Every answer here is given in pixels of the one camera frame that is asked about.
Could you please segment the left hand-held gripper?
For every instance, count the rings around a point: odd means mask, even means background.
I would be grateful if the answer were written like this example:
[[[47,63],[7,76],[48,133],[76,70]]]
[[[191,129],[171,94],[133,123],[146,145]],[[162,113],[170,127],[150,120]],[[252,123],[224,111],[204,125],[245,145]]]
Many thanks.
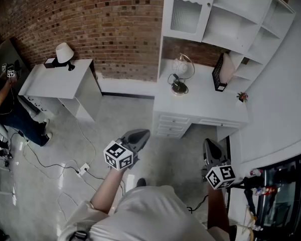
[[[128,131],[124,137],[111,141],[103,150],[106,163],[113,169],[131,169],[139,160],[138,152],[144,148],[150,137],[147,129]]]

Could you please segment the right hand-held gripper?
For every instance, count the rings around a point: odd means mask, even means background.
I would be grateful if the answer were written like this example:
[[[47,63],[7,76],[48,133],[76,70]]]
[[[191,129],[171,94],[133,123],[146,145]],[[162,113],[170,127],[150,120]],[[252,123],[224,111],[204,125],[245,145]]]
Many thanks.
[[[236,176],[230,161],[227,160],[227,151],[219,143],[215,142],[214,144],[209,138],[203,142],[204,159],[210,160],[214,149],[214,158],[226,161],[207,165],[205,179],[214,190],[218,190],[229,187],[235,181]]]

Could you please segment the person's left forearm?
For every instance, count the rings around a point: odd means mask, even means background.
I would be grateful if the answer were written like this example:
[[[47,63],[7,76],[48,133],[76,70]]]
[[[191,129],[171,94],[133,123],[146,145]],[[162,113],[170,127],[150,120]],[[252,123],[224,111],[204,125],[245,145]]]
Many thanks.
[[[112,168],[109,171],[102,184],[99,186],[90,200],[90,203],[96,210],[106,214],[110,212],[116,193],[126,170],[127,168],[123,168],[121,170]]]

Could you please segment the person's right forearm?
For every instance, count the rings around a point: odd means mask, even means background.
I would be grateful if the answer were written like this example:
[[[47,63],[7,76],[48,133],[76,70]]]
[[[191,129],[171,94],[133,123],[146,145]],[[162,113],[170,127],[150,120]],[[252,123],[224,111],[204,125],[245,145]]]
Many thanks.
[[[229,218],[223,192],[208,186],[208,228],[218,227],[229,233]]]

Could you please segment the white desk with drawers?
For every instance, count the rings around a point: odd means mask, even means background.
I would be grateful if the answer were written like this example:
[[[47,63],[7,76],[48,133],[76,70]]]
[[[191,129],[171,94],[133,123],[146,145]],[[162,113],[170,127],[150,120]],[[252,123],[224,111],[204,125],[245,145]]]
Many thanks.
[[[195,75],[186,81],[188,93],[175,95],[170,86],[173,61],[161,61],[153,106],[152,134],[180,139],[191,124],[215,126],[217,140],[241,129],[249,122],[244,104],[235,93],[215,91],[209,66],[195,66]]]

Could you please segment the white shade table lamp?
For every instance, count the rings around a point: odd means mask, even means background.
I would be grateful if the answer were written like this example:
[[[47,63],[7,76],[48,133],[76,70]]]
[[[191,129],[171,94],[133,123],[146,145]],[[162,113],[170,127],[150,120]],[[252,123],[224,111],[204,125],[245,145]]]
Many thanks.
[[[74,70],[75,66],[71,63],[71,59],[74,56],[74,51],[67,43],[61,43],[56,47],[56,56],[59,66],[68,66],[68,70]]]

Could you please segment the black skirting strip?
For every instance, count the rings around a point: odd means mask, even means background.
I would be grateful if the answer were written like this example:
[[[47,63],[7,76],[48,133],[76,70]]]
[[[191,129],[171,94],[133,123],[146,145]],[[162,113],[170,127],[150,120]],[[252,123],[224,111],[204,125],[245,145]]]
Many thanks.
[[[127,94],[127,93],[115,93],[115,92],[102,92],[103,96],[117,96],[117,97],[130,97],[130,98],[140,98],[140,99],[152,99],[154,96],[151,95],[140,95],[140,94]]]

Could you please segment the black fabric bundle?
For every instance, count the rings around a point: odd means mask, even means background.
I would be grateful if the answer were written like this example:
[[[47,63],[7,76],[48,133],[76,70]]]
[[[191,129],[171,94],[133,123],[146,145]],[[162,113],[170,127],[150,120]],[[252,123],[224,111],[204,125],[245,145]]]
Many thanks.
[[[248,202],[249,210],[256,217],[255,205],[253,203],[253,188],[259,188],[263,184],[263,178],[260,176],[254,176],[251,178],[245,177],[239,184],[235,187],[244,189],[244,194]]]

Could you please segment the red white packet bundle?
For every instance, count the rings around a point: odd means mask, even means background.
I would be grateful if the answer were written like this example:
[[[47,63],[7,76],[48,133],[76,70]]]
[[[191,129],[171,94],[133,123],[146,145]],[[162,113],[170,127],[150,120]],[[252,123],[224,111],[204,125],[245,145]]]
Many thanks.
[[[276,194],[277,187],[268,186],[268,187],[252,188],[251,191],[255,196],[261,196],[261,195],[268,196],[268,195]]]

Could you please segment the white power strip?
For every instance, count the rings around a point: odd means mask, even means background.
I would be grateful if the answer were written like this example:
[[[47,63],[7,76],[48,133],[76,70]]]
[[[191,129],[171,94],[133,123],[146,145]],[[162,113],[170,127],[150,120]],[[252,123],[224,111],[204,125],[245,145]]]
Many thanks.
[[[90,166],[85,163],[83,164],[78,170],[77,170],[77,176],[78,177],[82,177],[86,172],[87,170],[89,170]]]

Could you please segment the person's white shirt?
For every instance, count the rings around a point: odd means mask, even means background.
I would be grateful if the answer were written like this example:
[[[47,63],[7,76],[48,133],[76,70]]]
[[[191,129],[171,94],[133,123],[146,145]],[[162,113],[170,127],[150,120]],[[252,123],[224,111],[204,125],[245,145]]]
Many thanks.
[[[58,241],[70,241],[81,230],[88,241],[230,241],[218,227],[205,227],[187,210],[171,186],[137,187],[108,215],[83,201],[71,215]]]

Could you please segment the black mesh file holder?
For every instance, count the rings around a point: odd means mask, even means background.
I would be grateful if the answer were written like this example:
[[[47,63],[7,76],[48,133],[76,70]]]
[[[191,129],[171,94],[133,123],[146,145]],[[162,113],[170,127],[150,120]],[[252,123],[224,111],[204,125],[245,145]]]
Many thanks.
[[[222,53],[217,61],[217,64],[214,67],[214,70],[212,71],[212,78],[214,82],[215,90],[218,92],[223,92],[224,89],[227,87],[227,83],[221,83],[220,82],[220,71],[223,65],[223,56]]]

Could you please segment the pink book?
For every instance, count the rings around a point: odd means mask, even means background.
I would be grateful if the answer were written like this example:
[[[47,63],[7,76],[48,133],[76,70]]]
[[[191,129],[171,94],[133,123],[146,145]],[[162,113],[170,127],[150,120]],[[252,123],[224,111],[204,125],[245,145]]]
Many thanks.
[[[227,84],[235,72],[234,64],[227,53],[223,54],[223,63],[220,69],[219,78],[220,82]]]

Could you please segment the black glass cabinet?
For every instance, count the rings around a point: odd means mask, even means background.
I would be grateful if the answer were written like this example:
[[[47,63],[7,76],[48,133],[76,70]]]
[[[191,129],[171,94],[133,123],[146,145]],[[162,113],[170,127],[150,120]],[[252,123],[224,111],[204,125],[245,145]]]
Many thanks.
[[[254,241],[301,241],[301,154],[262,168],[276,192],[258,198]]]

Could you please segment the white side table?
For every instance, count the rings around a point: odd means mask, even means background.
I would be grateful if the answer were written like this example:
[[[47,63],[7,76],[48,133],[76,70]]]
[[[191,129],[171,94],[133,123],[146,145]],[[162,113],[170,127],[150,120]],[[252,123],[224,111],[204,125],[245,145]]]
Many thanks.
[[[102,100],[102,94],[91,70],[92,59],[71,62],[68,67],[46,68],[35,65],[19,95],[31,102],[48,117],[56,116],[66,108],[80,121],[94,122]]]

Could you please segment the black chest device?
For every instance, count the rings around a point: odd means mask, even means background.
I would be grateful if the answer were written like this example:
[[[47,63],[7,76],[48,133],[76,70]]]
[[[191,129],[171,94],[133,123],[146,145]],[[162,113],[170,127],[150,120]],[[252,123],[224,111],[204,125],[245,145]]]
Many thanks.
[[[87,241],[88,238],[89,238],[89,235],[86,231],[77,230],[72,233],[72,235],[69,238],[69,241]]]

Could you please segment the small black box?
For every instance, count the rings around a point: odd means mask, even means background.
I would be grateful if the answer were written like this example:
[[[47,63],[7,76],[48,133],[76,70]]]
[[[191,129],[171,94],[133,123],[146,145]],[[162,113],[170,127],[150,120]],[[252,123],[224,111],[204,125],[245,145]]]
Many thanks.
[[[55,68],[55,67],[57,67],[57,62],[58,62],[58,60],[57,60],[56,57],[55,58],[48,58],[46,60],[46,62],[44,63],[44,66],[47,69],[49,69],[49,68]]]

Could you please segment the white hutch shelf unit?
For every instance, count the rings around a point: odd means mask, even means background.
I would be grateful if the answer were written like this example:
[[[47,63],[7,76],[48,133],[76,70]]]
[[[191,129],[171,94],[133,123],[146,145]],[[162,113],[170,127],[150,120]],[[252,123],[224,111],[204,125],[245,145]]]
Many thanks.
[[[229,92],[246,91],[286,37],[295,11],[283,0],[164,0],[161,58],[214,66],[228,53]]]

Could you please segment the dark grey board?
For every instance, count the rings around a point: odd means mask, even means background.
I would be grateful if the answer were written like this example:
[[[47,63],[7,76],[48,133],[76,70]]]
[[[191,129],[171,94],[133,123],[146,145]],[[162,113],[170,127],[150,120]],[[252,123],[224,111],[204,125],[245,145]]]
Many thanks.
[[[18,85],[23,85],[26,81],[28,75],[30,74],[29,69],[23,62],[22,58],[20,57],[18,51],[15,49],[13,43],[10,39],[5,40],[3,43],[0,44],[0,74],[2,72],[2,65],[7,64],[14,64],[15,61],[18,60],[20,67],[21,67],[21,76],[19,81],[17,82]]]

